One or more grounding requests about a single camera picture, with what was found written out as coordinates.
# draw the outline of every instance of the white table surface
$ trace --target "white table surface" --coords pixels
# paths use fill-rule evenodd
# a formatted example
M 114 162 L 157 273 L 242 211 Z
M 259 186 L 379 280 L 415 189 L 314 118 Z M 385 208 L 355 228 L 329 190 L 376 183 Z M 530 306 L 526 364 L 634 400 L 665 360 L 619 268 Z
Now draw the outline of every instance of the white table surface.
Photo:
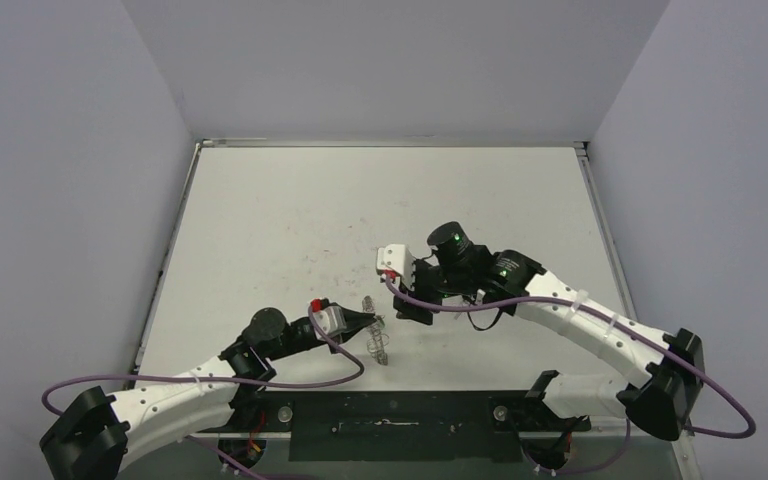
M 192 368 L 230 344 L 260 308 L 277 307 L 292 321 L 314 297 L 360 310 L 365 295 L 385 315 L 390 365 L 372 360 L 362 332 L 346 347 L 367 373 L 333 389 L 526 389 L 543 370 L 610 371 L 522 319 L 505 316 L 487 332 L 452 314 L 431 327 L 395 319 L 375 273 L 376 248 L 407 243 L 425 256 L 426 237 L 449 220 L 475 243 L 518 250 L 623 311 L 572 148 L 205 148 L 140 372 Z M 324 347 L 274 365 L 283 382 L 355 369 Z

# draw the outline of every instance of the purple cable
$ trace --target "purple cable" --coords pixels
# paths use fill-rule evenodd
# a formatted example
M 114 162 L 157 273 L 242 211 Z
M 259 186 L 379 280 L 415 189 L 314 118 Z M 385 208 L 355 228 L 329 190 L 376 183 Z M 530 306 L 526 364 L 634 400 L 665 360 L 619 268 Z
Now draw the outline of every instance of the purple cable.
M 573 302 L 569 300 L 563 300 L 555 297 L 516 297 L 516 298 L 509 298 L 507 300 L 501 300 L 498 302 L 485 303 L 483 305 L 450 307 L 445 305 L 436 305 L 433 303 L 423 302 L 405 293 L 400 292 L 399 289 L 396 288 L 395 285 L 393 285 L 393 281 L 390 279 L 388 275 L 384 275 L 384 283 L 387 285 L 387 288 L 393 293 L 393 295 L 399 297 L 405 302 L 408 302 L 412 305 L 416 305 L 417 307 L 422 307 L 427 310 L 433 310 L 437 312 L 477 312 L 480 310 L 492 310 L 494 308 L 509 307 L 511 305 L 516 305 L 519 303 L 551 303 L 553 305 L 561 305 L 564 307 L 570 307 L 573 305 Z M 578 308 L 582 312 L 589 313 L 590 315 L 598 318 L 599 320 L 602 320 L 605 323 L 611 323 L 611 318 L 609 316 L 605 315 L 599 310 L 596 310 L 593 307 L 588 307 L 587 305 L 580 305 Z M 685 430 L 689 432 L 697 433 L 700 435 L 711 435 L 713 437 L 731 438 L 731 439 L 749 438 L 755 434 L 757 427 L 755 425 L 755 419 L 752 418 L 752 415 L 749 414 L 746 408 L 744 408 L 743 405 L 741 405 L 740 402 L 738 402 L 737 399 L 734 398 L 732 394 L 726 391 L 726 389 L 723 388 L 719 383 L 711 379 L 711 377 L 709 377 L 705 372 L 703 372 L 702 370 L 699 370 L 698 368 L 694 367 L 693 365 L 685 361 L 683 358 L 663 348 L 662 346 L 658 345 L 652 340 L 649 340 L 648 338 L 638 334 L 631 328 L 628 328 L 625 325 L 620 324 L 619 322 L 614 323 L 614 328 L 625 333 L 631 338 L 639 341 L 640 343 L 646 345 L 647 347 L 655 350 L 661 355 L 664 355 L 665 357 L 669 358 L 673 362 L 681 365 L 685 370 L 692 373 L 693 375 L 696 375 L 700 380 L 702 380 L 703 383 L 711 387 L 711 389 L 713 389 L 721 397 L 723 397 L 723 399 L 725 399 L 725 401 L 728 402 L 728 404 L 731 405 L 732 408 L 734 408 L 737 411 L 737 413 L 739 413 L 740 416 L 743 417 L 744 420 L 746 420 L 746 430 L 742 432 L 722 432 L 719 430 L 712 430 L 710 428 L 693 427 L 693 426 L 687 426 L 687 425 L 684 426 Z
M 131 374 L 110 374 L 110 375 L 89 375 L 86 377 L 78 377 L 73 378 L 71 380 L 64 380 L 60 383 L 56 383 L 50 387 L 48 387 L 44 392 L 42 392 L 42 405 L 45 407 L 46 410 L 49 412 L 60 416 L 63 414 L 63 411 L 55 407 L 51 404 L 51 401 L 48 397 L 51 396 L 51 394 L 57 390 L 60 390 L 61 388 L 68 387 L 71 385 L 76 385 L 79 383 L 87 383 L 87 382 L 103 382 L 103 381 L 109 381 L 109 380 L 115 380 L 115 381 L 137 381 L 142 380 L 146 382 L 163 382 L 163 383 L 196 383 L 198 382 L 225 382 L 225 383 L 239 383 L 243 385 L 258 385 L 261 387 L 273 387 L 273 388 L 293 388 L 293 389 L 311 389 L 311 388 L 323 388 L 323 387 L 333 387 L 335 385 L 342 385 L 344 383 L 350 382 L 361 375 L 363 375 L 363 372 L 366 371 L 366 368 L 363 366 L 363 362 L 361 362 L 357 357 L 346 351 L 343 347 L 341 347 L 337 342 L 335 342 L 331 337 L 325 334 L 324 331 L 322 331 L 322 327 L 320 327 L 316 321 L 313 319 L 313 307 L 308 307 L 307 309 L 307 315 L 310 319 L 310 323 L 313 326 L 313 329 L 316 331 L 317 334 L 319 334 L 320 338 L 325 341 L 328 345 L 331 346 L 334 350 L 342 354 L 344 357 L 348 358 L 352 363 L 357 365 L 358 371 L 349 375 L 348 377 L 338 378 L 337 380 L 328 380 L 326 382 L 315 382 L 315 383 L 278 383 L 278 382 L 264 382 L 261 380 L 251 380 L 248 378 L 234 378 L 234 377 L 198 377 L 197 379 L 195 377 L 166 377 L 166 376 L 158 376 L 158 375 L 131 375 Z
M 200 438 L 195 438 L 187 435 L 187 440 L 196 443 L 211 452 L 219 455 L 222 460 L 227 463 L 228 465 L 231 465 L 232 467 L 239 470 L 243 475 L 247 475 L 251 478 L 254 478 L 255 480 L 312 480 L 316 477 L 310 476 L 310 475 L 287 475 L 287 474 L 278 474 L 278 475 L 260 475 L 258 473 L 255 473 L 250 468 L 246 468 L 241 464 L 240 462 L 234 460 L 234 457 L 231 455 L 228 455 L 227 453 L 223 452 L 219 447 L 216 445 L 213 445 L 212 443 L 202 440 Z
M 581 473 L 593 473 L 599 470 L 603 470 L 605 468 L 610 467 L 614 464 L 617 460 L 620 459 L 620 457 L 623 456 L 623 454 L 628 450 L 628 447 L 631 446 L 631 421 L 626 419 L 625 420 L 625 438 L 623 439 L 622 445 L 620 445 L 620 448 L 617 449 L 616 452 L 614 452 L 613 455 L 604 462 L 598 464 L 598 465 L 590 465 L 588 467 L 580 467 L 580 468 L 565 468 L 563 470 L 555 470 L 555 475 L 578 475 Z M 525 453 L 525 458 L 528 459 L 529 462 L 531 462 L 532 465 L 537 465 L 537 462 L 535 462 L 530 456 L 528 456 L 528 452 Z M 540 468 L 541 472 L 546 473 L 552 473 L 552 469 L 537 465 Z

